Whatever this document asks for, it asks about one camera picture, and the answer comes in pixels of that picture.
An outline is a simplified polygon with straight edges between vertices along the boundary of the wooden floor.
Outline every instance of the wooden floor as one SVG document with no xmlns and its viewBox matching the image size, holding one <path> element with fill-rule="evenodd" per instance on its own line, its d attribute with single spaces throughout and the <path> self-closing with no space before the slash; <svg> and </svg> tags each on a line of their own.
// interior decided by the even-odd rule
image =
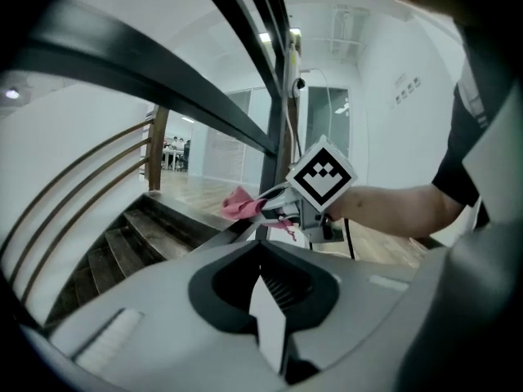
<svg viewBox="0 0 523 392">
<path fill-rule="evenodd" d="M 187 173 L 184 172 L 162 171 L 162 193 L 213 215 L 219 216 L 221 201 L 235 187 L 235 184 L 228 182 L 188 177 Z M 244 189 L 251 195 L 257 194 L 256 187 L 246 185 Z M 342 221 L 338 222 L 337 225 L 342 227 Z M 407 238 L 385 235 L 352 221 L 349 230 L 358 260 L 418 267 L 423 259 L 425 249 Z M 345 242 L 315 244 L 313 247 L 318 252 L 349 256 L 349 249 Z"/>
</svg>

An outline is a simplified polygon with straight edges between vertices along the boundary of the person's arm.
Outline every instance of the person's arm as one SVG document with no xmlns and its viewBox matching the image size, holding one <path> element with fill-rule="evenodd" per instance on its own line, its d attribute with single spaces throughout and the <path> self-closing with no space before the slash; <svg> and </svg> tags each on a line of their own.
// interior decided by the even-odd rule
<svg viewBox="0 0 523 392">
<path fill-rule="evenodd" d="M 353 187 L 327 213 L 399 237 L 427 237 L 452 224 L 464 206 L 434 185 L 411 189 Z"/>
</svg>

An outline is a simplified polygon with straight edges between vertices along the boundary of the black sleeve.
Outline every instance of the black sleeve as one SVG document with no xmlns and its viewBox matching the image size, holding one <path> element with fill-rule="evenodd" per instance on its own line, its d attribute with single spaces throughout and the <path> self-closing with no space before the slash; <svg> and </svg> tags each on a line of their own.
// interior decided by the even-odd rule
<svg viewBox="0 0 523 392">
<path fill-rule="evenodd" d="M 456 87 L 447 153 L 432 184 L 456 202 L 471 207 L 479 194 L 463 166 L 463 159 L 480 135 L 477 123 L 463 105 Z"/>
</svg>

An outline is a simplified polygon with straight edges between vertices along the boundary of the ceiling light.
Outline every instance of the ceiling light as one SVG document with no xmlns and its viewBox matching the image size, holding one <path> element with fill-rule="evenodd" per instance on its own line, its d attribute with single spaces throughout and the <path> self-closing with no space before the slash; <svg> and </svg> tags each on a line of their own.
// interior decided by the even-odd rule
<svg viewBox="0 0 523 392">
<path fill-rule="evenodd" d="M 291 28 L 290 33 L 297 36 L 302 36 L 302 31 L 299 28 Z M 260 39 L 263 43 L 270 42 L 270 36 L 267 32 L 260 33 Z"/>
<path fill-rule="evenodd" d="M 15 88 L 10 88 L 6 91 L 6 97 L 9 99 L 18 99 L 20 97 L 20 93 L 16 91 Z"/>
</svg>

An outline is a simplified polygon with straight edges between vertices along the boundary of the dark wooden stair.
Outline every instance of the dark wooden stair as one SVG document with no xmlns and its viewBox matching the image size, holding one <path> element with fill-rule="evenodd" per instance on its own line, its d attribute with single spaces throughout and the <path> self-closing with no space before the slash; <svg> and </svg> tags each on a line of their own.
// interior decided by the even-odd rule
<svg viewBox="0 0 523 392">
<path fill-rule="evenodd" d="M 134 273 L 179 260 L 228 225 L 161 194 L 145 194 L 93 244 L 62 289 L 44 324 L 50 335 L 77 308 Z"/>
</svg>

